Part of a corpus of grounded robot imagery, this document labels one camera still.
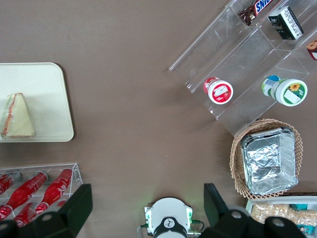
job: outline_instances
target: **packaged food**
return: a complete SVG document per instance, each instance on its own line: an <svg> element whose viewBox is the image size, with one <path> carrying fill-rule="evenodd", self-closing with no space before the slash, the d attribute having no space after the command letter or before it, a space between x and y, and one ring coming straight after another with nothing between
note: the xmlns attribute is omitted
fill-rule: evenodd
<svg viewBox="0 0 317 238"><path fill-rule="evenodd" d="M231 84L217 77L211 77L205 81L204 92L208 94L212 102L216 104L225 104L229 102L233 96Z"/></svg>
<svg viewBox="0 0 317 238"><path fill-rule="evenodd" d="M300 211L289 209L287 219L297 225L317 226L317 211L313 209Z"/></svg>
<svg viewBox="0 0 317 238"><path fill-rule="evenodd" d="M7 97L0 120L1 138L35 135L22 93L12 94Z"/></svg>
<svg viewBox="0 0 317 238"><path fill-rule="evenodd" d="M276 75L269 76L262 84L264 95L274 98L279 103L293 107L307 96L307 85L299 79L281 79Z"/></svg>
<svg viewBox="0 0 317 238"><path fill-rule="evenodd" d="M317 60L317 38L310 42L306 46L306 49L308 50L308 53L311 55L313 60Z"/></svg>
<svg viewBox="0 0 317 238"><path fill-rule="evenodd" d="M264 224L268 217L284 217L288 215L288 204L271 204L268 202L254 203L251 211L251 217Z"/></svg>
<svg viewBox="0 0 317 238"><path fill-rule="evenodd" d="M239 14L248 26L258 16L258 14L266 8L273 0L256 0L247 9Z"/></svg>
<svg viewBox="0 0 317 238"><path fill-rule="evenodd" d="M292 129L281 127L246 135L241 149L246 184L252 194L284 191L298 183Z"/></svg>
<svg viewBox="0 0 317 238"><path fill-rule="evenodd" d="M304 31L289 6L273 10L268 15L269 21L283 40L297 40Z"/></svg>

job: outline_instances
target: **brown table surface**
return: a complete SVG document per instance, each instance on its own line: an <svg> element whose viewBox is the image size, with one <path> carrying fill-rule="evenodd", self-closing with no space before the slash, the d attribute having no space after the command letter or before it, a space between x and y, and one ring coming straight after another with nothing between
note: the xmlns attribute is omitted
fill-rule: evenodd
<svg viewBox="0 0 317 238"><path fill-rule="evenodd" d="M0 62L55 62L63 71L75 137L0 144L3 167L78 162L94 209L78 237L137 237L143 207L176 196L207 222L203 184L241 205L229 170L233 137L168 67L227 0L1 1ZM316 192L314 74L299 106L263 118L293 125L304 143L299 184Z"/></svg>

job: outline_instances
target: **black packaged snack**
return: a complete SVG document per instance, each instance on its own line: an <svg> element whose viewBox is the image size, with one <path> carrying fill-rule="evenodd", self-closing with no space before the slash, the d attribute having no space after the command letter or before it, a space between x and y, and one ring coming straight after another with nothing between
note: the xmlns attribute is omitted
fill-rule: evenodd
<svg viewBox="0 0 317 238"><path fill-rule="evenodd" d="M268 15L268 19L283 40L297 40L304 33L289 6L275 9Z"/></svg>

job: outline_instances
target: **yogurt cup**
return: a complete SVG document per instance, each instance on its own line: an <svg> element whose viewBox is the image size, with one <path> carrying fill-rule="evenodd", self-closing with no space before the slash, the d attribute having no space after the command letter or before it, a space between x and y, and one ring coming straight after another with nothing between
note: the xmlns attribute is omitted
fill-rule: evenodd
<svg viewBox="0 0 317 238"><path fill-rule="evenodd" d="M212 102L219 105L229 102L233 96L231 84L216 77L205 81L204 92L208 94Z"/></svg>
<svg viewBox="0 0 317 238"><path fill-rule="evenodd" d="M262 91L279 103L293 107L304 101L308 89L306 83L299 79L280 79L272 75L263 82Z"/></svg>

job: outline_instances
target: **red and white cup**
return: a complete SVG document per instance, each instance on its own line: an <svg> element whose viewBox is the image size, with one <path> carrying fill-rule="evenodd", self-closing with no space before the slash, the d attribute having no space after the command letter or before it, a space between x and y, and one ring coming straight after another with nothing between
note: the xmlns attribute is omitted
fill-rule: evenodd
<svg viewBox="0 0 317 238"><path fill-rule="evenodd" d="M233 96L231 84L217 77L211 77L204 82L204 92L212 102L220 105L229 102Z"/></svg>

